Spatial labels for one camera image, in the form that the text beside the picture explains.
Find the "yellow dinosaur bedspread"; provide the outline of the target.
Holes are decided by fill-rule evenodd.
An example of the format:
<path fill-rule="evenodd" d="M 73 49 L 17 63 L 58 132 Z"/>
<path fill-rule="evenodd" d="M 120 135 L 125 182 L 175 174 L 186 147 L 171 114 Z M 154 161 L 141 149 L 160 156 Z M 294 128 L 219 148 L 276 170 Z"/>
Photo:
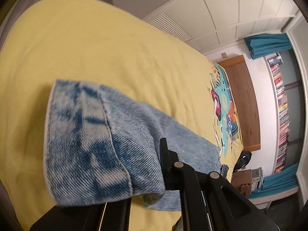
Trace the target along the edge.
<path fill-rule="evenodd" d="M 97 0 L 42 0 L 1 49 L 1 181 L 29 230 L 53 207 L 43 178 L 46 106 L 56 79 L 118 89 L 219 146 L 212 63 L 181 40 Z"/>

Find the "wooden nightstand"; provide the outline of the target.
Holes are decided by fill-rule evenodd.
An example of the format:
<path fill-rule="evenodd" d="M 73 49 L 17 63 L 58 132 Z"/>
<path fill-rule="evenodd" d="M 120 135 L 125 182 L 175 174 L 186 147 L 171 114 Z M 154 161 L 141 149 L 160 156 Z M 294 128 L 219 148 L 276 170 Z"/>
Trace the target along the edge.
<path fill-rule="evenodd" d="M 252 190 L 252 171 L 248 169 L 233 173 L 231 184 L 248 198 Z"/>

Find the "wooden headboard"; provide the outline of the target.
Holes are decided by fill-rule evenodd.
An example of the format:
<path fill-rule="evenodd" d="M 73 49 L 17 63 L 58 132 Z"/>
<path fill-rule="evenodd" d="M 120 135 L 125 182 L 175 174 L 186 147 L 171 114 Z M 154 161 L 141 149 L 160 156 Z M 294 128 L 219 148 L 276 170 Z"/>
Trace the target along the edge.
<path fill-rule="evenodd" d="M 239 117 L 243 149 L 260 150 L 260 121 L 257 100 L 245 58 L 238 55 L 218 63 L 228 75 Z"/>

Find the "black backpack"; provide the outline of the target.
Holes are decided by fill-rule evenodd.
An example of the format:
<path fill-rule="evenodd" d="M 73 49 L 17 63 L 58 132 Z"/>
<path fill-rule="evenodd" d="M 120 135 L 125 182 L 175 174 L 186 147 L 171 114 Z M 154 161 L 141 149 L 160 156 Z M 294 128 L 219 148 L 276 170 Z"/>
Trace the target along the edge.
<path fill-rule="evenodd" d="M 243 169 L 244 167 L 246 167 L 247 164 L 249 164 L 251 158 L 252 158 L 251 152 L 242 151 L 241 154 L 240 154 L 240 157 L 238 158 L 238 160 L 237 160 L 237 162 L 234 166 L 233 172 L 237 172 L 240 169 Z"/>

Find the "row of books on shelf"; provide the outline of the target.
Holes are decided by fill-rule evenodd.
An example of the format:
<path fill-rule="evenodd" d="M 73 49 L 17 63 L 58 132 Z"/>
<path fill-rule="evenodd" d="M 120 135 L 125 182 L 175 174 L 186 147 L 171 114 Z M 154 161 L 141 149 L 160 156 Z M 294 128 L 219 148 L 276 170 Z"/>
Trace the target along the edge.
<path fill-rule="evenodd" d="M 287 146 L 289 135 L 289 115 L 288 115 L 288 99 L 285 93 L 285 86 L 280 71 L 280 65 L 283 63 L 282 56 L 279 52 L 266 57 L 267 64 L 274 83 L 274 92 L 277 101 L 278 114 L 278 148 L 276 155 L 276 163 L 274 173 L 280 173 L 286 163 Z"/>

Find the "blue denim jacket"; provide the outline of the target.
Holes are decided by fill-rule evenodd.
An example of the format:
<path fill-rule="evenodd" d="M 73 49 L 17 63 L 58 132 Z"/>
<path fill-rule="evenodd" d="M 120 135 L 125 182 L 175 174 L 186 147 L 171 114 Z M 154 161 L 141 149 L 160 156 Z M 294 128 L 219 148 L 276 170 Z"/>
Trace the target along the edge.
<path fill-rule="evenodd" d="M 164 112 L 104 85 L 55 81 L 43 153 L 53 202 L 68 207 L 141 196 L 147 208 L 179 211 L 179 193 L 164 186 L 161 138 L 196 171 L 220 171 L 219 148 Z"/>

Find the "teal curtain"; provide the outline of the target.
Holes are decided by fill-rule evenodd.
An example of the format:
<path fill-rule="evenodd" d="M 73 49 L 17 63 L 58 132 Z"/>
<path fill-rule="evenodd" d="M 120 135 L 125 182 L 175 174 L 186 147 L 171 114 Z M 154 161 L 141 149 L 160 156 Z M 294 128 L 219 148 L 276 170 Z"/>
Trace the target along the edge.
<path fill-rule="evenodd" d="M 246 37 L 244 41 L 252 59 L 292 49 L 291 42 L 285 33 L 258 34 Z"/>

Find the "white printer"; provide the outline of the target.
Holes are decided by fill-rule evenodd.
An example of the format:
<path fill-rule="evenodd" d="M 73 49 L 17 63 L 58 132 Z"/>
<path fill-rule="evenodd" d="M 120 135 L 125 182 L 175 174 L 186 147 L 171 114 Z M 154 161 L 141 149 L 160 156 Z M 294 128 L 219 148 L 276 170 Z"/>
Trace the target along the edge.
<path fill-rule="evenodd" d="M 252 170 L 252 192 L 258 191 L 263 184 L 264 176 L 261 167 Z"/>

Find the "white wardrobe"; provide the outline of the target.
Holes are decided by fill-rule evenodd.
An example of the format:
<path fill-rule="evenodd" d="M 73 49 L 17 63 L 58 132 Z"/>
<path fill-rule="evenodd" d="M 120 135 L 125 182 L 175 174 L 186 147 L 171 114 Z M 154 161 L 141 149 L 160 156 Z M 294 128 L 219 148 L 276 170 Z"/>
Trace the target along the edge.
<path fill-rule="evenodd" d="M 298 11 L 293 0 L 172 0 L 144 20 L 202 52 L 280 32 Z"/>

